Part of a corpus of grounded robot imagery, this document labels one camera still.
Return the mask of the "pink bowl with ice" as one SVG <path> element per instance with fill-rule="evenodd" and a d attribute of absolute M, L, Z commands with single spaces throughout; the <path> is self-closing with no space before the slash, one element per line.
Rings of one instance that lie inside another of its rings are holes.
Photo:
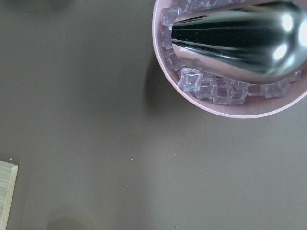
<path fill-rule="evenodd" d="M 156 59 L 160 68 L 172 87 L 187 101 L 207 112 L 237 119 L 266 117 L 279 113 L 307 97 L 307 65 L 302 66 L 302 78 L 293 82 L 285 97 L 266 99 L 264 97 L 248 97 L 243 105 L 216 105 L 210 101 L 197 100 L 191 93 L 185 93 L 178 87 L 179 76 L 169 69 L 165 58 L 165 49 L 160 45 L 162 28 L 162 10 L 172 5 L 171 0 L 157 0 L 152 18 L 152 38 Z"/>

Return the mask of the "steel ice scoop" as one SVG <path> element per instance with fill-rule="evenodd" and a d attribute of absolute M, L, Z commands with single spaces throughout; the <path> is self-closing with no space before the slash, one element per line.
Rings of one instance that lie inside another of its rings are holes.
<path fill-rule="evenodd" d="M 274 0 L 183 14 L 173 23 L 171 43 L 187 67 L 246 83 L 274 83 L 306 63 L 307 9 Z"/>

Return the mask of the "wooden cutting board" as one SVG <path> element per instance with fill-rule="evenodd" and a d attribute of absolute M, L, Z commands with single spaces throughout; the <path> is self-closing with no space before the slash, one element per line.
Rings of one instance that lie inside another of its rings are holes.
<path fill-rule="evenodd" d="M 12 197 L 15 188 L 18 166 L 0 162 L 0 229 L 5 230 L 8 223 Z"/>

